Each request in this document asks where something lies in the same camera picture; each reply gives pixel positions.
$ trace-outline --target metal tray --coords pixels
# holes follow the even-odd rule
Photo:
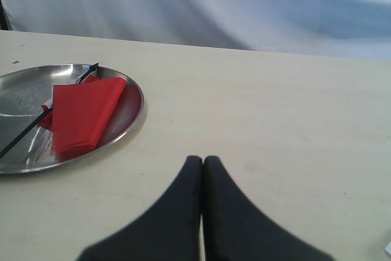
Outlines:
[[[53,85],[74,82],[79,75],[89,69],[89,66],[86,64],[46,65],[0,76],[0,149],[3,149],[42,112],[41,104],[52,97]],[[135,130],[136,125],[142,123],[144,96],[139,85],[120,72],[99,67],[96,75],[99,78],[126,79],[125,90],[98,143],[97,148],[100,148],[118,141],[125,134]],[[137,86],[139,90],[141,96],[139,109],[134,109],[130,102],[130,95],[126,91],[130,86]],[[0,174],[42,171],[74,161],[75,158],[61,161],[51,153],[52,136],[52,132],[38,126],[34,127],[0,159]]]

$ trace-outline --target tabletop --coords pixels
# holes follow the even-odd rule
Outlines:
[[[0,31],[0,75],[94,64],[133,78],[135,136],[0,177],[0,260],[74,260],[218,155],[276,223],[337,260],[390,260],[391,62]]]

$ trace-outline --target white table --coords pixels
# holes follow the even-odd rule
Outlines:
[[[189,154],[219,155],[262,211],[337,260],[390,260],[391,62],[4,31],[0,61],[0,75],[99,62],[148,104],[132,139],[0,177],[0,260],[74,260],[148,209]]]

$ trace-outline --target white curtain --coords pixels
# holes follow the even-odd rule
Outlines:
[[[391,59],[391,0],[2,0],[12,29]]]

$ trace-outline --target chopstick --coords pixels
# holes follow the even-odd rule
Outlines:
[[[82,76],[80,76],[76,82],[77,84],[80,84],[86,77],[88,77],[89,74],[97,70],[98,64],[91,65],[88,71],[86,71]],[[29,132],[31,131],[32,128],[34,128],[41,119],[44,118],[45,115],[47,115],[50,111],[52,111],[52,107],[46,108],[42,113],[34,119],[14,140],[12,140],[4,149],[1,150],[0,152],[0,159],[7,154],[9,150],[11,150],[22,138]]]

